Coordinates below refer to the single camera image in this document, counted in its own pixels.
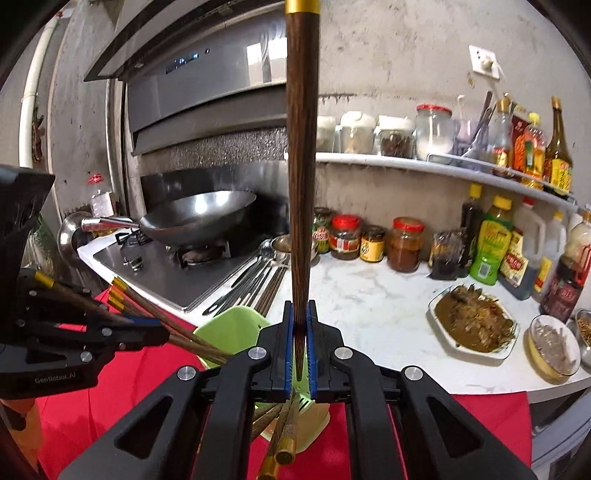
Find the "yellow label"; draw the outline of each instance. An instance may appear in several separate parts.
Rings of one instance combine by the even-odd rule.
[[[384,242],[372,242],[370,240],[361,240],[359,249],[359,258],[366,262],[379,262],[384,257]]]
[[[570,192],[572,170],[570,165],[559,158],[552,159],[552,172],[550,183],[559,190],[559,193]]]
[[[523,235],[513,232],[500,272],[515,288],[521,285],[529,260],[523,256]]]
[[[541,292],[542,291],[542,287],[544,286],[544,282],[546,281],[546,278],[548,278],[548,273],[550,272],[550,269],[552,268],[552,260],[549,260],[548,258],[544,257],[542,259],[542,264],[540,266],[540,272],[538,273],[538,278],[535,279],[535,283],[534,283],[534,290],[537,292]]]

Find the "gold chopstick tip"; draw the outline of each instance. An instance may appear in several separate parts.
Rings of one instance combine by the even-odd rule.
[[[285,0],[285,13],[308,12],[320,15],[320,0]]]

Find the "white pipe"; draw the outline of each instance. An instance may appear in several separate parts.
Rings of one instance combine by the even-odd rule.
[[[41,66],[58,20],[58,17],[53,17],[41,32],[25,82],[25,92],[21,103],[21,122],[18,128],[18,164],[25,168],[33,168],[33,110],[37,100]]]

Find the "marble countertop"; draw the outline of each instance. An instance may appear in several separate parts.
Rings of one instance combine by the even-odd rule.
[[[94,253],[115,242],[114,235],[101,237],[79,248],[81,259],[106,281],[113,272],[100,265]],[[472,282],[435,281],[428,278],[422,264],[417,272],[400,274],[385,261],[369,264],[362,260],[341,261],[331,255],[319,255],[310,273],[310,298],[316,301],[321,322],[338,327],[345,345],[359,350],[377,365],[401,370],[418,365],[452,394],[497,394],[526,391],[531,403],[561,397],[591,387],[591,374],[581,367],[560,385],[550,384],[530,366],[524,351],[523,332],[538,315],[534,300],[519,301],[500,284],[482,286],[496,296],[519,323],[521,333],[510,356],[502,362],[465,357],[453,351],[432,327],[427,314],[429,302],[450,285]],[[146,298],[172,314],[199,326],[210,319],[202,312],[212,301],[229,290],[230,279],[192,312],[183,313],[162,304],[125,279]],[[267,319],[278,323],[283,306],[291,300],[291,278],[284,277]]]

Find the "condiment bottle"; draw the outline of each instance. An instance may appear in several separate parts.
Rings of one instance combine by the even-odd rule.
[[[542,263],[546,224],[533,208],[534,201],[526,197],[515,212],[511,243],[499,269],[499,281],[518,300],[531,296]]]
[[[548,291],[550,281],[554,277],[556,266],[560,256],[564,253],[566,245],[566,228],[562,224],[562,212],[556,212],[554,218],[546,224],[546,242],[544,244],[544,256],[540,265],[538,277],[535,279],[531,297],[535,301],[541,301],[544,293]]]
[[[570,192],[573,160],[570,158],[564,136],[562,105],[558,97],[552,97],[552,110],[554,111],[554,131],[552,133],[552,140],[550,140],[546,148],[544,180],[556,187],[549,189],[549,191],[564,197]]]
[[[540,128],[540,116],[537,113],[530,113],[530,124],[525,129],[523,136],[525,150],[523,172],[534,179],[542,180],[546,142]],[[533,189],[542,189],[542,184],[533,179],[521,179],[521,183]]]
[[[496,195],[480,227],[476,256],[470,268],[473,278],[487,285],[496,283],[497,272],[511,241],[512,219],[511,201]]]
[[[484,216],[484,211],[480,204],[481,195],[482,185],[471,183],[470,198],[462,204],[462,223],[460,226],[466,229],[466,233],[464,235],[464,250],[460,257],[458,269],[458,277],[460,278],[468,276],[472,262],[474,262],[478,232],[480,231],[482,217]]]
[[[414,272],[419,265],[425,226],[414,218],[399,217],[393,221],[388,265],[398,272]]]
[[[508,97],[503,97],[497,101],[496,108],[498,115],[491,125],[491,132],[489,134],[489,158],[494,165],[513,168],[513,123],[509,114],[509,106],[511,100]],[[495,175],[510,176],[510,174],[495,170]]]

